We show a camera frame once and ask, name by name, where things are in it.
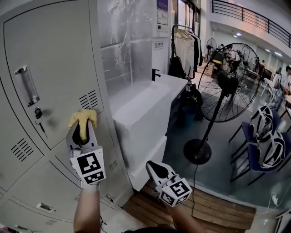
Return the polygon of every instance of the fan pole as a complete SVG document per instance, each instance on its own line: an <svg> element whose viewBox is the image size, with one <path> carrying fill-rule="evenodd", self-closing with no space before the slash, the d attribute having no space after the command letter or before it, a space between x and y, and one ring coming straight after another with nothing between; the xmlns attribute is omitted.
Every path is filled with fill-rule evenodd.
<svg viewBox="0 0 291 233"><path fill-rule="evenodd" d="M217 114L218 114L218 111L219 111L219 109L220 109L220 107L221 107L221 104L222 104L222 101L223 101L223 98L224 98L224 97L225 97L225 95L224 95L224 93L223 93L223 91L222 91L221 94L220 94L220 97L219 97L219 100L218 100L217 106L215 107L215 110L214 110L214 113L213 113L213 117L212 117L212 119L211 119L211 121L210 121L210 123L209 123L209 125L208 125L208 128L207 128L207 130L206 130L206 133L205 133L205 135L204 135L204 137L203 137L203 139L202 139L202 141L200 142L200 145L199 145L199 147L198 147L198 150L199 150L199 151L202 149L204 143L206 142L206 140L207 140L207 138L208 138L208 134L209 134L209 132L210 132L210 130L211 130L213 124L214 124L215 118L216 118L216 116L217 116Z"/></svg>
<svg viewBox="0 0 291 233"><path fill-rule="evenodd" d="M221 92L218 103L215 107L213 117L208 125L207 131L202 140L192 139L184 146L184 155L193 164L204 164L208 162L212 156L211 147L207 144L208 134L214 124L215 118L221 107L223 98L225 97L224 91Z"/></svg>

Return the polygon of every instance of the ceiling light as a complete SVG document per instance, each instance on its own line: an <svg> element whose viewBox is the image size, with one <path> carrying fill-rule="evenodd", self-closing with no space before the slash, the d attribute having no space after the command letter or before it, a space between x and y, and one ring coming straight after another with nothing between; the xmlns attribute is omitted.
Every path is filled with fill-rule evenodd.
<svg viewBox="0 0 291 233"><path fill-rule="evenodd" d="M283 56L281 53L275 52L276 55L278 56Z"/></svg>

